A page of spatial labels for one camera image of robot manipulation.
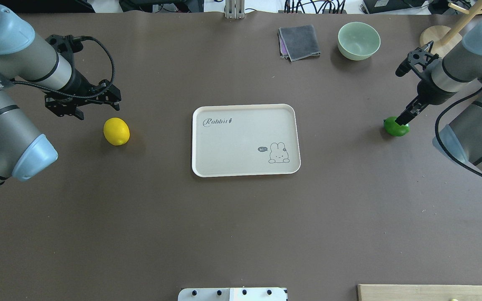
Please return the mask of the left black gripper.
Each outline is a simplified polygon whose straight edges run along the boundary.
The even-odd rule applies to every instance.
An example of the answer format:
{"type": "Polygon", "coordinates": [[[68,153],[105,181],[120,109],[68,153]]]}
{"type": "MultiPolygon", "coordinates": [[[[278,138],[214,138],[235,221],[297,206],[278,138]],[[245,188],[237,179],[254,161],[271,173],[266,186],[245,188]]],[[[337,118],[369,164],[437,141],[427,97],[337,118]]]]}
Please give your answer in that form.
{"type": "Polygon", "coordinates": [[[84,113],[79,107],[88,104],[109,105],[119,111],[122,101],[121,92],[111,81],[104,79],[97,85],[91,84],[77,70],[69,83],[56,93],[46,92],[45,107],[58,117],[74,116],[84,120],[84,113]]]}

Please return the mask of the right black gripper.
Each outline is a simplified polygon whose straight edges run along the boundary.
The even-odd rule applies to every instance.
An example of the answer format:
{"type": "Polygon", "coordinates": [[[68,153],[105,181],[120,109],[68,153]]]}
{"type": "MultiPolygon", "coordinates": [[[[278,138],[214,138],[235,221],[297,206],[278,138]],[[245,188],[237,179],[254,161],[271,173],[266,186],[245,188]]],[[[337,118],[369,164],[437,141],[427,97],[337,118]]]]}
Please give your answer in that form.
{"type": "Polygon", "coordinates": [[[421,80],[417,85],[417,96],[396,118],[398,125],[408,125],[427,105],[441,105],[447,101],[447,92],[438,88],[434,82],[421,80]]]}

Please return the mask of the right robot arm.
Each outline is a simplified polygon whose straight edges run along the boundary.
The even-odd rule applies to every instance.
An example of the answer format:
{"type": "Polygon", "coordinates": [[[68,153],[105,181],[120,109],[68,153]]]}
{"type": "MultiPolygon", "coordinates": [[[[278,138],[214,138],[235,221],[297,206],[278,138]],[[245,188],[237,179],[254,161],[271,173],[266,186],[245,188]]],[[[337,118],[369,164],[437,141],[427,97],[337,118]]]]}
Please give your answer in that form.
{"type": "Polygon", "coordinates": [[[450,160],[482,177],[482,21],[460,42],[440,57],[433,54],[430,41],[407,54],[396,69],[402,77],[413,71],[419,78],[417,96],[396,117],[384,120],[390,135],[409,132],[409,122],[429,105],[441,105],[477,80],[478,91],[457,100],[438,115],[433,145],[450,160]]]}

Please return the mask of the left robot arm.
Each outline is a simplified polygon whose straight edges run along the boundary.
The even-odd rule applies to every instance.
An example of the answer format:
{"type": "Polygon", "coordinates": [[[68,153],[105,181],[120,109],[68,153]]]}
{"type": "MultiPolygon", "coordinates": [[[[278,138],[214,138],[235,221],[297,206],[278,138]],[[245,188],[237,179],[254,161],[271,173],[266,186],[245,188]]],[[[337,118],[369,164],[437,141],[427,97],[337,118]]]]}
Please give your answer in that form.
{"type": "Polygon", "coordinates": [[[0,5],[0,186],[11,177],[26,181],[58,159],[58,153],[6,90],[23,84],[45,93],[56,116],[84,119],[79,107],[106,104],[119,110],[114,78],[91,84],[76,69],[74,54],[90,36],[44,39],[10,8],[0,5]]]}

